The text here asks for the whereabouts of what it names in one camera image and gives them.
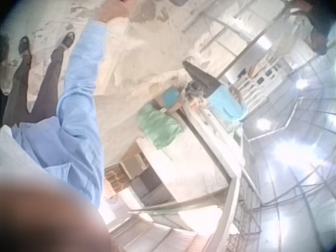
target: dark trousers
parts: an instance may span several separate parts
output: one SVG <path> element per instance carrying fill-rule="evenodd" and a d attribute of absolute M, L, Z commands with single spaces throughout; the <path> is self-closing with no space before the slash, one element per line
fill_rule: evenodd
<path fill-rule="evenodd" d="M 12 127 L 20 122 L 37 123 L 56 115 L 58 80 L 61 73 L 64 49 L 58 47 L 51 54 L 51 63 L 41 84 L 33 110 L 27 110 L 28 76 L 32 59 L 23 55 L 13 77 L 13 87 L 8 96 L 3 124 Z"/>

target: black object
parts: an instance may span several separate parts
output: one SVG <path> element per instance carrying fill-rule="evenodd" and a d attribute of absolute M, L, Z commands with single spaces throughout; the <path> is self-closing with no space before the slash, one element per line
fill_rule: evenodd
<path fill-rule="evenodd" d="M 29 44 L 29 38 L 27 36 L 24 36 L 20 39 L 19 43 L 19 54 L 21 55 L 24 51 L 28 50 L 29 55 L 30 54 L 30 44 Z"/>
<path fill-rule="evenodd" d="M 67 48 L 70 48 L 75 41 L 75 33 L 68 32 L 68 34 L 64 37 L 62 44 L 65 45 Z"/>
<path fill-rule="evenodd" d="M 173 5 L 183 6 L 189 0 L 169 0 Z"/>

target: bright light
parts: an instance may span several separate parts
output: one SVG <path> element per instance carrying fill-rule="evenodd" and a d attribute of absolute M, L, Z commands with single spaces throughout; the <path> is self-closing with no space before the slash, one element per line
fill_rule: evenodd
<path fill-rule="evenodd" d="M 257 127 L 260 130 L 263 130 L 263 131 L 270 130 L 271 126 L 272 126 L 272 123 L 265 118 L 259 119 L 257 121 Z"/>
<path fill-rule="evenodd" d="M 309 85 L 309 84 L 308 84 L 308 81 L 307 81 L 307 80 L 302 80 L 302 79 L 300 79 L 300 80 L 298 80 L 298 81 L 296 82 L 296 87 L 297 87 L 298 89 L 304 89 L 304 88 L 306 88 L 308 85 Z"/>
<path fill-rule="evenodd" d="M 260 39 L 258 39 L 257 44 L 265 50 L 268 50 L 272 46 L 272 43 L 265 36 L 262 36 Z"/>
<path fill-rule="evenodd" d="M 276 146 L 275 155 L 286 165 L 311 167 L 322 163 L 314 153 L 314 146 L 301 145 L 295 141 L 280 142 Z"/>
<path fill-rule="evenodd" d="M 332 122 L 332 124 L 336 127 L 336 115 L 330 114 L 328 118 Z"/>

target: wall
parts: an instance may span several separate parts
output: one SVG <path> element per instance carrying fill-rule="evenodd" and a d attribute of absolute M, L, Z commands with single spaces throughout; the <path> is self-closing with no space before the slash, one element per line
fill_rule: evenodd
<path fill-rule="evenodd" d="M 183 202 L 227 187 L 216 164 L 186 125 L 164 150 L 147 138 L 137 140 L 142 152 L 176 201 Z"/>

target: light blue shirt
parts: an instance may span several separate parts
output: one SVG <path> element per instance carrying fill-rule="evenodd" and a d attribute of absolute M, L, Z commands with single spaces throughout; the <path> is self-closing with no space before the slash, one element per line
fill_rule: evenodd
<path fill-rule="evenodd" d="M 236 101 L 224 85 L 217 88 L 216 91 L 208 97 L 208 101 L 214 112 L 226 122 L 242 120 L 248 113 L 247 107 Z"/>
<path fill-rule="evenodd" d="M 91 21 L 73 49 L 56 117 L 12 128 L 13 138 L 51 176 L 72 185 L 97 208 L 103 188 L 95 80 L 103 60 L 105 24 Z"/>

